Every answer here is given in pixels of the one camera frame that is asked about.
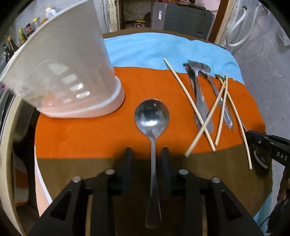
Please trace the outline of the right hand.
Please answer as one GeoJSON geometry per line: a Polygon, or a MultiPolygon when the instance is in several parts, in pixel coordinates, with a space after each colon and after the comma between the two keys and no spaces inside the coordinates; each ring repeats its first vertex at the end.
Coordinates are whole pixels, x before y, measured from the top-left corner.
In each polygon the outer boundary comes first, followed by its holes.
{"type": "Polygon", "coordinates": [[[288,178],[283,176],[280,182],[280,188],[277,196],[277,202],[280,203],[284,201],[287,197],[287,190],[288,190],[288,178]]]}

